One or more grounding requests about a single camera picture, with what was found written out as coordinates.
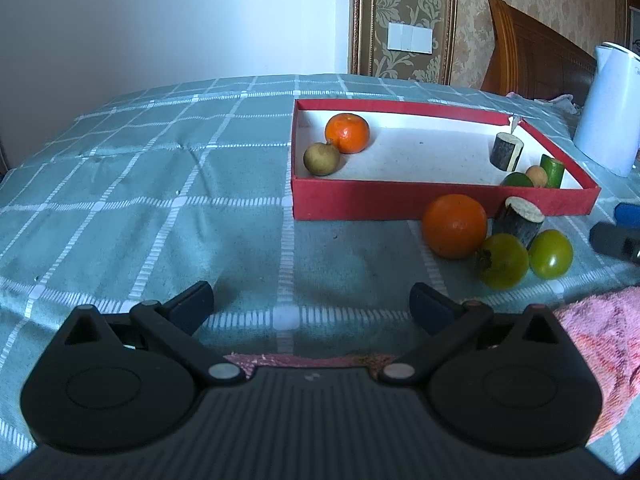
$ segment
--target silver screw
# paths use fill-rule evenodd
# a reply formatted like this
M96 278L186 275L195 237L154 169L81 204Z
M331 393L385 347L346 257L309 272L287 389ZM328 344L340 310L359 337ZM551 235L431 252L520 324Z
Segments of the silver screw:
M390 379L408 379L415 374L415 368L407 363L391 363L382 372Z
M214 379L233 379L240 374L240 368L232 363L218 363L209 367L209 375Z

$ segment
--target green tomato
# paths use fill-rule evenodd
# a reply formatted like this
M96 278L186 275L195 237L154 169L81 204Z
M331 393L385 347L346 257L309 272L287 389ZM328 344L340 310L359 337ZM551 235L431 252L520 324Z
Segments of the green tomato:
M535 275L543 280L554 280L571 267L574 248L560 231L542 231L533 239L529 248L529 265Z
M506 290L520 283L529 269L529 255L515 236L489 236L478 249L476 271L482 282L494 290Z

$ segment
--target electric kettle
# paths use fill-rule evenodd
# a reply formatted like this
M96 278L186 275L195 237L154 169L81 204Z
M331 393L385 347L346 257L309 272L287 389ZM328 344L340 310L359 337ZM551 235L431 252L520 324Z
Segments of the electric kettle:
M596 76L574 144L609 171L628 176L640 144L640 56L613 43L595 50Z

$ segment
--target ridged black surface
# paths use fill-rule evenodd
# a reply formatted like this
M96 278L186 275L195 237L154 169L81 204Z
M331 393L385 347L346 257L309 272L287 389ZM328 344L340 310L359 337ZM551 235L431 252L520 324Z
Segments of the ridged black surface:
M172 436L113 456L41 446L8 480L607 480L584 449L549 458L489 454L437 426L411 390L363 368L262 368L208 392Z

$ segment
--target red box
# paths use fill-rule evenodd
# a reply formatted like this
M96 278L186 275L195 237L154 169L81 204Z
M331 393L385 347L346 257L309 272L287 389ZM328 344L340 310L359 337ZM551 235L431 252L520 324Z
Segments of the red box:
M371 141L360 153L343 155L338 171L308 173L302 155L324 141L333 115L353 112L370 125ZM360 99L297 100L291 136L291 188L296 220L420 219L437 197L475 198L493 217L504 200L519 196L547 216L587 215L600 193L595 181L563 150L524 120L514 134L525 143L517 171L540 163L546 153L565 166L561 189L498 186L506 172L489 152L495 134L510 131L500 112L439 104Z

